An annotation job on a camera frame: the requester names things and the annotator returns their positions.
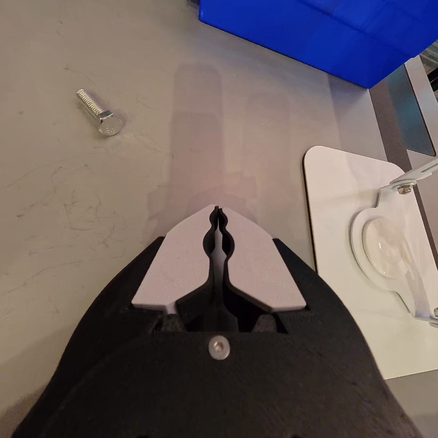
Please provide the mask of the steel hex bolt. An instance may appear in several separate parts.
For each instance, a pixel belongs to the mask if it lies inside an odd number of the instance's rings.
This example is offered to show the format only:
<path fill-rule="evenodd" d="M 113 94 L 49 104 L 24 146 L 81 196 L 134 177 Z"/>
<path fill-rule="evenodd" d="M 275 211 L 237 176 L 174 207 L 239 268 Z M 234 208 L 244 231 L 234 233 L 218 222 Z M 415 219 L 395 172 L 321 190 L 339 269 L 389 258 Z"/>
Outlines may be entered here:
<path fill-rule="evenodd" d="M 101 98 L 84 89 L 76 91 L 76 96 L 93 118 L 97 131 L 102 136 L 112 137 L 120 133 L 124 126 L 123 119 L 112 112 Z"/>

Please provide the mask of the white document stand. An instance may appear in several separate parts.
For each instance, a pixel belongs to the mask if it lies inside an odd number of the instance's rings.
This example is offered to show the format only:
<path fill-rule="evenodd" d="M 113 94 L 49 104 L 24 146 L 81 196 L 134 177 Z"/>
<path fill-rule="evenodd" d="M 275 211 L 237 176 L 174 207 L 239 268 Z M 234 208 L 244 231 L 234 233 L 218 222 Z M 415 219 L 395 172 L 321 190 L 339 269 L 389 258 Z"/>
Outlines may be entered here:
<path fill-rule="evenodd" d="M 384 379 L 437 370 L 437 266 L 414 193 L 391 193 L 386 215 L 406 237 L 429 301 L 428 320 L 415 319 L 394 291 L 372 282 L 357 263 L 350 229 L 363 210 L 374 209 L 379 189 L 401 176 L 396 164 L 331 149 L 310 148 L 304 156 L 311 230 L 318 274 L 336 292 L 362 331 Z"/>

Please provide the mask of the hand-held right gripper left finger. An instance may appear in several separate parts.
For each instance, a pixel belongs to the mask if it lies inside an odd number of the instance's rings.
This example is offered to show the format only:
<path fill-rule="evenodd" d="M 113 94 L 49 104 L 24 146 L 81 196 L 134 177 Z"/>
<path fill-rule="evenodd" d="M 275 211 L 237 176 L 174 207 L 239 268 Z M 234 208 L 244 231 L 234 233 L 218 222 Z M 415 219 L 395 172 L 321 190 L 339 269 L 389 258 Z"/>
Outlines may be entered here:
<path fill-rule="evenodd" d="M 166 234 L 134 294 L 135 309 L 176 315 L 187 331 L 206 331 L 215 306 L 218 212 L 208 205 Z"/>

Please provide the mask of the grey desk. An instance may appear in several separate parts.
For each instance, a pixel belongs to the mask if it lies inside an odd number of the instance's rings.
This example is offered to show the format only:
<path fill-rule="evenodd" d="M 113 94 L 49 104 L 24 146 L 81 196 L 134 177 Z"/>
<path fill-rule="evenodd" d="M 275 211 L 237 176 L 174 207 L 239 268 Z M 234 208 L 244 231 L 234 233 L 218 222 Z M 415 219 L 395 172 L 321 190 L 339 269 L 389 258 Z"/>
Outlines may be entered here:
<path fill-rule="evenodd" d="M 387 160 L 369 90 L 201 23 L 198 1 L 1 1 L 1 437 L 93 300 L 230 207 L 314 267 L 302 160 Z M 102 136 L 76 96 L 124 121 Z"/>

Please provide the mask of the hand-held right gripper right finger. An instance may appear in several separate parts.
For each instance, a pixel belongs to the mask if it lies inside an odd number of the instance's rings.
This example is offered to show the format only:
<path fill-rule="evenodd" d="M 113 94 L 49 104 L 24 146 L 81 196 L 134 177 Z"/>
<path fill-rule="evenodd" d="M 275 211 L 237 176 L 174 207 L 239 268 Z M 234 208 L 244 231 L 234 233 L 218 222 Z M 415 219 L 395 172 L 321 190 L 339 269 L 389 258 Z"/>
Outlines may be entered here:
<path fill-rule="evenodd" d="M 261 316 L 300 311 L 306 307 L 293 276 L 273 238 L 232 209 L 219 209 L 222 233 L 222 297 L 237 319 L 238 331 L 253 331 Z"/>

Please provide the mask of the blue plastic bin with divider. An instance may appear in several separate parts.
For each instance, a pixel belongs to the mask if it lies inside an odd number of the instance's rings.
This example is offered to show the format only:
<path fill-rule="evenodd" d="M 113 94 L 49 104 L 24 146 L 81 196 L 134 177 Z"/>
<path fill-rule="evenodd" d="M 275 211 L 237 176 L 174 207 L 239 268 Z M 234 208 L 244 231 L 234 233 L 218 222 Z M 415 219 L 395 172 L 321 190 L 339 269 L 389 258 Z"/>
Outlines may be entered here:
<path fill-rule="evenodd" d="M 370 89 L 438 37 L 436 0 L 203 0 L 199 20 Z"/>

